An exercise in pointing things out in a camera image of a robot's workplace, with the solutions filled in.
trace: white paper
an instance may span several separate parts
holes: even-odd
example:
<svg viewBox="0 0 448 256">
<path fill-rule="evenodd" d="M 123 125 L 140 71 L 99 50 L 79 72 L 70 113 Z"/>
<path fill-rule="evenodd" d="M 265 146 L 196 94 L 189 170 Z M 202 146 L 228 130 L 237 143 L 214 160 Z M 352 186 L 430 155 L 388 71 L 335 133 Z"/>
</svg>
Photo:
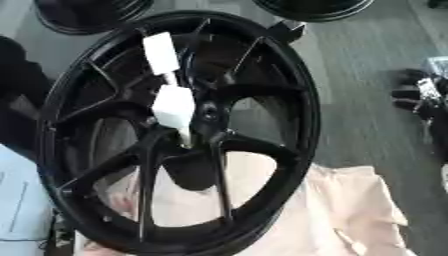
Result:
<svg viewBox="0 0 448 256">
<path fill-rule="evenodd" d="M 48 236 L 52 204 L 36 165 L 0 145 L 0 240 L 40 240 Z M 42 255 L 42 241 L 0 242 L 4 255 Z"/>
</svg>

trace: black wheel in background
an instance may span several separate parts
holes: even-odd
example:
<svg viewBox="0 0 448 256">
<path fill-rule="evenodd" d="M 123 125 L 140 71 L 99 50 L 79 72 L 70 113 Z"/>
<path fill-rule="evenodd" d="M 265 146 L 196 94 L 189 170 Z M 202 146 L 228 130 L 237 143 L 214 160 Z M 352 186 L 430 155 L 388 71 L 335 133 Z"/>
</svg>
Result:
<svg viewBox="0 0 448 256">
<path fill-rule="evenodd" d="M 364 10 L 374 0 L 254 0 L 266 11 L 291 20 L 326 22 L 347 18 Z"/>
<path fill-rule="evenodd" d="M 154 0 L 35 0 L 42 24 L 63 34 L 90 35 L 143 15 Z"/>
</svg>

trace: cloth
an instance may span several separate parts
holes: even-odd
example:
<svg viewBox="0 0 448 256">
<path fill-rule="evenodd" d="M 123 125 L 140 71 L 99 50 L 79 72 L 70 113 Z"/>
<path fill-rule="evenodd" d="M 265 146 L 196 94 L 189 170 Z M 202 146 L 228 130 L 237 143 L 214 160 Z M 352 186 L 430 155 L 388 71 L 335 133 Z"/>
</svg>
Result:
<svg viewBox="0 0 448 256">
<path fill-rule="evenodd" d="M 230 196 L 233 206 L 238 207 L 266 183 L 276 164 L 251 153 L 232 152 L 227 157 Z M 136 201 L 136 177 L 138 173 L 122 179 L 109 193 L 127 193 Z M 219 208 L 212 193 L 182 190 L 162 170 L 154 194 L 156 223 L 184 226 L 216 218 Z M 373 167 L 329 169 L 313 165 L 271 230 L 238 255 L 415 256 L 399 232 L 399 226 L 407 224 Z"/>
</svg>

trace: wheel spoke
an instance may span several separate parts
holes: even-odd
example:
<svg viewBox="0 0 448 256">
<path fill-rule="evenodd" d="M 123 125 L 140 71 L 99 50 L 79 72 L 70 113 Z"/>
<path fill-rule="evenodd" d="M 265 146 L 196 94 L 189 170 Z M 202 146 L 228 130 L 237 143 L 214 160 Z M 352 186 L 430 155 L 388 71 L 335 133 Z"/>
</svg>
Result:
<svg viewBox="0 0 448 256">
<path fill-rule="evenodd" d="M 283 99 L 297 99 L 302 88 L 292 85 L 255 85 L 238 84 L 219 88 L 215 91 L 215 99 L 218 104 L 232 107 L 236 102 L 245 98 L 277 97 Z"/>
<path fill-rule="evenodd" d="M 130 122 L 151 116 L 149 109 L 129 101 L 104 100 L 85 108 L 76 110 L 63 118 L 56 125 L 70 127 L 78 123 L 94 122 L 107 117 L 119 117 Z"/>
<path fill-rule="evenodd" d="M 115 91 L 115 94 L 118 94 L 120 91 L 120 86 L 118 86 L 118 83 L 101 67 L 96 65 L 93 61 L 88 61 L 87 64 L 95 70 L 108 84 L 112 89 Z"/>
<path fill-rule="evenodd" d="M 231 224 L 233 223 L 233 207 L 230 201 L 228 184 L 222 159 L 225 155 L 221 151 L 219 143 L 213 143 L 210 146 L 210 155 L 213 164 L 213 172 L 216 177 L 216 188 L 218 190 L 222 216 L 224 217 L 225 224 Z"/>
<path fill-rule="evenodd" d="M 139 199 L 138 199 L 138 237 L 140 241 L 147 239 L 148 233 L 154 227 L 152 218 L 151 202 L 154 193 L 155 180 L 157 176 L 157 166 L 150 166 L 153 162 L 149 159 L 144 160 L 142 169 L 140 169 L 139 180 Z"/>
<path fill-rule="evenodd" d="M 131 150 L 126 150 L 105 162 L 85 170 L 79 177 L 72 179 L 59 188 L 59 191 L 66 195 L 85 195 L 93 189 L 95 182 L 124 168 L 137 163 L 137 157 Z"/>
<path fill-rule="evenodd" d="M 263 37 L 255 39 L 255 41 L 249 46 L 246 52 L 244 52 L 243 56 L 238 60 L 236 65 L 232 67 L 230 70 L 228 70 L 221 79 L 224 80 L 227 84 L 235 84 L 236 77 L 247 65 L 250 57 L 255 52 L 255 49 L 259 46 L 259 44 L 263 42 L 263 40 L 264 40 Z"/>
<path fill-rule="evenodd" d="M 145 241 L 155 227 L 151 209 L 155 180 L 164 159 L 162 142 L 172 134 L 175 134 L 175 130 L 156 127 L 156 130 L 150 132 L 138 146 L 141 162 L 138 202 L 138 237 L 140 241 Z"/>
<path fill-rule="evenodd" d="M 196 52 L 196 48 L 199 46 L 199 42 L 201 39 L 200 34 L 208 25 L 210 25 L 210 23 L 211 19 L 204 19 L 190 35 L 188 42 L 179 53 L 179 60 L 182 65 L 182 79 L 192 88 L 195 77 L 193 71 L 194 53 Z"/>
<path fill-rule="evenodd" d="M 289 165 L 297 161 L 298 152 L 283 145 L 251 138 L 231 132 L 222 142 L 225 151 L 244 151 L 272 157 L 278 165 Z"/>
<path fill-rule="evenodd" d="M 187 42 L 187 45 L 181 50 L 179 57 L 181 60 L 187 58 L 186 55 L 189 55 L 199 44 L 199 36 L 204 31 L 204 29 L 211 24 L 211 19 L 204 19 L 201 24 L 194 30 L 194 32 L 190 35 L 190 38 Z"/>
</svg>

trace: rim lip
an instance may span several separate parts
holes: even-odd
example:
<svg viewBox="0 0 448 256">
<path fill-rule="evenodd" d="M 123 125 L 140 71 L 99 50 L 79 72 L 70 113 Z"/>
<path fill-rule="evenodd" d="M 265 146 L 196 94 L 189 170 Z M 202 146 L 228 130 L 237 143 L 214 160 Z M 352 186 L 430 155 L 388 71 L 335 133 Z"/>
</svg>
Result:
<svg viewBox="0 0 448 256">
<path fill-rule="evenodd" d="M 253 1 L 262 9 L 276 16 L 304 22 L 329 22 L 348 18 L 352 15 L 355 15 L 363 11 L 374 2 L 374 0 L 363 0 L 355 6 L 331 13 L 306 13 L 306 12 L 301 13 L 301 12 L 290 12 L 288 10 L 281 9 L 275 4 L 269 2 L 268 0 L 253 0 Z"/>
<path fill-rule="evenodd" d="M 124 29 L 118 30 L 116 32 L 113 32 L 100 40 L 98 43 L 96 43 L 93 47 L 91 47 L 88 51 L 86 51 L 83 55 L 81 55 L 72 65 L 71 67 L 59 78 L 59 80 L 56 82 L 55 86 L 53 87 L 51 93 L 47 97 L 47 103 L 45 104 L 41 118 L 38 122 L 38 161 L 39 161 L 39 173 L 42 178 L 42 182 L 44 186 L 46 187 L 47 191 L 49 192 L 51 198 L 53 199 L 56 206 L 60 209 L 64 209 L 66 211 L 68 205 L 65 205 L 64 200 L 60 200 L 60 195 L 55 189 L 55 186 L 53 186 L 54 180 L 53 177 L 50 177 L 50 175 L 46 175 L 46 171 L 44 171 L 46 168 L 48 170 L 58 170 L 60 169 L 59 164 L 55 163 L 56 161 L 53 160 L 53 155 L 50 154 L 48 156 L 46 153 L 50 150 L 53 150 L 52 147 L 54 147 L 54 137 L 55 137 L 55 131 L 49 127 L 49 122 L 54 121 L 57 116 L 60 114 L 59 111 L 61 110 L 61 106 L 65 102 L 65 97 L 67 97 L 67 91 L 72 87 L 69 86 L 70 80 L 73 77 L 77 77 L 82 73 L 82 70 L 79 69 L 80 65 L 84 62 L 86 59 L 97 59 L 99 58 L 102 53 L 107 51 L 108 46 L 116 45 L 119 42 L 121 42 L 123 39 L 127 39 L 132 35 L 136 34 L 136 28 L 145 27 L 147 24 L 151 24 L 151 22 L 158 22 L 158 23 L 164 23 L 166 20 L 169 20 L 170 18 L 173 18 L 175 16 L 185 16 L 185 15 L 200 15 L 201 18 L 217 18 L 217 19 L 225 19 L 226 21 L 230 21 L 232 23 L 238 23 L 238 27 L 241 31 L 251 31 L 250 29 L 253 29 L 251 35 L 258 34 L 259 36 L 265 36 L 266 41 L 269 41 L 269 47 L 272 48 L 278 55 L 281 57 L 285 64 L 287 64 L 288 68 L 291 69 L 294 77 L 296 80 L 303 80 L 304 84 L 307 85 L 306 91 L 303 93 L 307 94 L 304 98 L 303 105 L 306 106 L 311 111 L 303 111 L 304 119 L 307 119 L 305 123 L 309 124 L 309 127 L 307 128 L 307 131 L 304 132 L 305 140 L 300 141 L 301 144 L 304 144 L 304 148 L 307 149 L 306 152 L 301 156 L 301 161 L 297 165 L 297 169 L 300 169 L 302 171 L 295 171 L 291 179 L 295 182 L 290 182 L 287 185 L 285 185 L 278 194 L 275 195 L 272 202 L 270 202 L 269 207 L 266 207 L 265 209 L 260 210 L 260 212 L 257 212 L 254 214 L 254 218 L 251 218 L 250 220 L 245 220 L 244 227 L 239 227 L 238 232 L 232 232 L 227 234 L 227 236 L 221 241 L 212 241 L 206 246 L 201 246 L 203 249 L 201 250 L 193 250 L 188 251 L 185 249 L 190 248 L 174 248 L 174 249 L 180 249 L 187 251 L 186 255 L 210 255 L 210 254 L 217 254 L 221 255 L 225 250 L 228 249 L 227 243 L 230 243 L 232 241 L 241 241 L 246 240 L 248 235 L 254 233 L 254 227 L 260 227 L 266 221 L 266 216 L 273 217 L 279 209 L 281 209 L 282 205 L 289 199 L 289 197 L 294 193 L 295 189 L 300 185 L 301 181 L 303 180 L 306 171 L 308 170 L 308 167 L 311 164 L 312 158 L 314 157 L 314 153 L 317 147 L 317 142 L 319 139 L 319 133 L 320 133 L 320 111 L 319 111 L 319 99 L 317 90 L 314 86 L 314 82 L 312 81 L 311 75 L 309 74 L 308 70 L 306 69 L 305 64 L 303 61 L 298 57 L 296 52 L 292 50 L 286 43 L 278 41 L 276 38 L 274 38 L 270 32 L 265 28 L 262 27 L 259 24 L 256 24 L 250 20 L 234 16 L 231 14 L 226 13 L 220 13 L 220 12 L 211 12 L 211 11 L 179 11 L 179 12 L 169 12 L 169 13 L 163 13 L 159 15 L 154 15 L 151 17 L 148 17 L 146 19 L 137 21 L 133 24 L 129 24 Z M 108 233 L 107 239 L 105 239 L 105 236 L 100 235 L 95 230 L 91 230 L 88 226 L 92 223 L 84 222 L 85 219 L 81 219 L 79 217 L 74 218 L 74 216 L 66 216 L 67 219 L 74 224 L 76 228 L 78 228 L 80 231 L 82 231 L 87 237 L 100 242 L 101 244 L 104 244 L 110 248 L 114 248 L 121 251 L 126 251 L 130 253 L 142 253 L 146 252 L 149 255 L 152 253 L 172 253 L 173 251 L 167 251 L 163 250 L 161 247 L 158 247 L 154 244 L 145 243 L 144 246 L 142 246 L 140 243 L 135 244 L 134 243 L 126 243 L 123 242 L 123 239 L 126 240 L 126 237 L 119 236 L 117 234 L 111 234 Z"/>
<path fill-rule="evenodd" d="M 66 35 L 94 35 L 99 34 L 102 32 L 106 32 L 112 29 L 115 29 L 122 25 L 123 23 L 126 23 L 127 21 L 136 20 L 139 17 L 143 16 L 146 11 L 154 4 L 154 0 L 144 0 L 141 1 L 142 3 L 135 9 L 130 10 L 122 10 L 122 15 L 116 19 L 111 20 L 110 22 L 103 23 L 103 24 L 97 24 L 95 26 L 90 27 L 74 27 L 69 26 L 60 22 L 51 22 L 49 21 L 46 16 L 45 12 L 42 11 L 41 7 L 37 3 L 39 0 L 35 0 L 35 13 L 39 21 L 47 28 L 57 32 L 62 33 Z"/>
</svg>

